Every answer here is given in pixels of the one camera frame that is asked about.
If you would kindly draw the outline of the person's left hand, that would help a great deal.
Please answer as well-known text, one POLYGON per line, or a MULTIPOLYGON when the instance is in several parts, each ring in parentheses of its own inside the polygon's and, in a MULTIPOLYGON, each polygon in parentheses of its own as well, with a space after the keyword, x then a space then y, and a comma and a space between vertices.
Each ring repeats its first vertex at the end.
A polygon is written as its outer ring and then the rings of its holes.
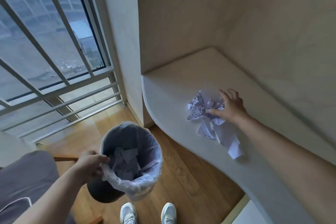
POLYGON ((80 184, 86 184, 91 178, 102 177, 103 171, 101 165, 91 165, 90 155, 99 154, 94 150, 84 152, 78 159, 78 161, 70 168, 75 180, 80 184))

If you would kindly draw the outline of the person's right hand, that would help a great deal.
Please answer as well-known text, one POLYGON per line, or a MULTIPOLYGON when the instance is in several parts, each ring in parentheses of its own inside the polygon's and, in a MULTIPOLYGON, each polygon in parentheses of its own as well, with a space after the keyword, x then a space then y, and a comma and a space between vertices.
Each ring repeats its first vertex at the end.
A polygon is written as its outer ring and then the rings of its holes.
POLYGON ((240 122, 250 115, 247 113, 243 100, 239 96, 239 100, 235 101, 231 99, 231 95, 221 89, 218 90, 222 99, 224 100, 224 110, 226 112, 226 118, 222 118, 225 121, 229 121, 233 124, 240 124, 240 122))

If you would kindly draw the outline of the dotted paper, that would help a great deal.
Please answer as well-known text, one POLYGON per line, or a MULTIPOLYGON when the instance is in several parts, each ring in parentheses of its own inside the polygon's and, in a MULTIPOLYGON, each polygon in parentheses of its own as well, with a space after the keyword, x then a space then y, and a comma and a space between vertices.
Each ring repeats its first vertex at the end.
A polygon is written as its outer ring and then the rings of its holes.
POLYGON ((199 90, 198 94, 188 103, 190 114, 187 120, 203 119, 221 125, 224 120, 216 115, 208 113, 210 109, 223 110, 225 107, 224 100, 219 93, 211 90, 199 90))

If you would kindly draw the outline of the person's left forearm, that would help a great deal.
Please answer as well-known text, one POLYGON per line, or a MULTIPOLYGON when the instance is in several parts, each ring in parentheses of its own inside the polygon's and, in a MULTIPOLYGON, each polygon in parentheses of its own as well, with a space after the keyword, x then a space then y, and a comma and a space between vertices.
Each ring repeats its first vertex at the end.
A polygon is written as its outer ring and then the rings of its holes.
POLYGON ((80 188, 91 174, 88 166, 76 163, 13 224, 65 224, 80 188))

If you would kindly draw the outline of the person's right forearm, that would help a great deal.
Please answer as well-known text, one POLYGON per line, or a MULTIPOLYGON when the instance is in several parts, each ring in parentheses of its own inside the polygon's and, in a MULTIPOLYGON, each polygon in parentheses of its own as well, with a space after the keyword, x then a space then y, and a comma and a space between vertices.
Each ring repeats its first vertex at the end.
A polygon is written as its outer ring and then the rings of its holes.
POLYGON ((336 166, 244 112, 232 121, 317 224, 336 224, 336 166))

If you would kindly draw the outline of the crumpled paper waste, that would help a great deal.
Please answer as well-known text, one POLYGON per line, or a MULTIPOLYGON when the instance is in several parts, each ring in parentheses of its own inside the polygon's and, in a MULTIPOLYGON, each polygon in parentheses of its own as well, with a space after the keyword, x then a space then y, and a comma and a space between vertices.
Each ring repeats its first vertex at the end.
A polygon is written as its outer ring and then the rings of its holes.
POLYGON ((108 165, 121 180, 133 181, 144 174, 138 163, 137 156, 138 148, 125 150, 117 147, 108 156, 110 159, 108 165))

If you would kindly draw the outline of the white folded paper piece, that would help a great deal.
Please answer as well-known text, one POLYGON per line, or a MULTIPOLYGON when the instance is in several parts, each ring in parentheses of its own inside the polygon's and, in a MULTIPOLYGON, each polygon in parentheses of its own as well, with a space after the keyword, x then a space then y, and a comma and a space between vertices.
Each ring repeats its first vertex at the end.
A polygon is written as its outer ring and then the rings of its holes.
POLYGON ((236 129, 227 121, 218 118, 213 120, 206 118, 202 121, 198 134, 221 144, 232 159, 244 155, 236 129))

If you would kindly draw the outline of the person's left white sneaker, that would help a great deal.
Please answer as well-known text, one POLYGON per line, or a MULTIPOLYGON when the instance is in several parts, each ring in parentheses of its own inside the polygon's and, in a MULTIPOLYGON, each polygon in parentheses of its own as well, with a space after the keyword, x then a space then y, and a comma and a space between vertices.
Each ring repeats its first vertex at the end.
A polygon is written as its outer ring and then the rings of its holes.
POLYGON ((127 202, 120 209, 120 224, 138 224, 135 206, 127 202))

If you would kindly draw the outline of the person's white sneaker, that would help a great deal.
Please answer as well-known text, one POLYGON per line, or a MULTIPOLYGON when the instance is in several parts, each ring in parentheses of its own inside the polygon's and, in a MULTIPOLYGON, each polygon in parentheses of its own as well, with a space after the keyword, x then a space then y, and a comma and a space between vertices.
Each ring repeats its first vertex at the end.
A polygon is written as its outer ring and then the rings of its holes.
POLYGON ((120 209, 120 224, 138 224, 135 206, 127 202, 120 209))
POLYGON ((161 224, 176 224, 177 211, 173 203, 167 202, 161 212, 161 224))

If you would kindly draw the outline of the person's right white sneaker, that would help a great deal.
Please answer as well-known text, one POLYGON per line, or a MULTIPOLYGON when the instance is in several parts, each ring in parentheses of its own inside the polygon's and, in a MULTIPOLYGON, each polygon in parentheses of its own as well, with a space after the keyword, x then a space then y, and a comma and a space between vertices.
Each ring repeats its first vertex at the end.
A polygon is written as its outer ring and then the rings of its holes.
POLYGON ((167 202, 161 212, 161 224, 176 224, 177 211, 173 203, 167 202))

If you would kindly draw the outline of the white rounded furniture piece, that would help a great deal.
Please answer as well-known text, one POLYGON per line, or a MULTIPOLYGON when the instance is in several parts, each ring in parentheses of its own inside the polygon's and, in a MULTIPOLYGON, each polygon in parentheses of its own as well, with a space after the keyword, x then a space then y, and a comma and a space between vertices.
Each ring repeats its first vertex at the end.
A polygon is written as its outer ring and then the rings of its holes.
POLYGON ((35 150, 37 148, 34 143, 27 143, 25 140, 0 131, 0 167, 6 167, 35 150))

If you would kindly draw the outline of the white low cabinet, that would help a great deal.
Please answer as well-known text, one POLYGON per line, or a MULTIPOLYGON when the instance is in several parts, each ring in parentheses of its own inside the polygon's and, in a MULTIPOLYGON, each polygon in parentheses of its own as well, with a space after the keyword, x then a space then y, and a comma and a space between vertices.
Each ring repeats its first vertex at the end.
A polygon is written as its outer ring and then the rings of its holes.
POLYGON ((220 224, 268 224, 268 222, 245 194, 220 224))

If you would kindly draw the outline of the white metal window railing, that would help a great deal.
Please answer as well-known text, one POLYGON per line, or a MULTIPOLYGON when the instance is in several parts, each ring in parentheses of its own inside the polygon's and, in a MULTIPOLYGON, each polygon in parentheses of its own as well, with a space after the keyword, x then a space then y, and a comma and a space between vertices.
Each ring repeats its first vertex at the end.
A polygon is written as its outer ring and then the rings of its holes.
POLYGON ((95 0, 0 0, 0 131, 24 143, 123 103, 95 0))

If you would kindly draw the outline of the glass window with frame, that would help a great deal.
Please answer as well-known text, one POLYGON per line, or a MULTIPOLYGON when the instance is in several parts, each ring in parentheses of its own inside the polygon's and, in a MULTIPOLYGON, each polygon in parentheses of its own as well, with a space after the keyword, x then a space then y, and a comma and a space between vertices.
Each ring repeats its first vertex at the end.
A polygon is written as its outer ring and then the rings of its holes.
MULTIPOLYGON (((68 80, 89 74, 53 0, 5 0, 68 80)), ((58 0, 92 70, 106 67, 83 0, 58 0)), ((0 3, 0 60, 38 90, 63 80, 0 3)))

